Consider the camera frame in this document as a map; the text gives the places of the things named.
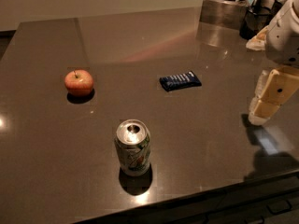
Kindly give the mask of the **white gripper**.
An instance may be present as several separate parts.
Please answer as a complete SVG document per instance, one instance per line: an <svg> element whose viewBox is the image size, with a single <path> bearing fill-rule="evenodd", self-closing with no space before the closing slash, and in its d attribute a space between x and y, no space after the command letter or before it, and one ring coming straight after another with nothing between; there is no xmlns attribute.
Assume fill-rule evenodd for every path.
<svg viewBox="0 0 299 224"><path fill-rule="evenodd" d="M266 57L280 64L263 70L249 105L249 122L264 125L299 90L299 0L287 0L268 25Z"/></svg>

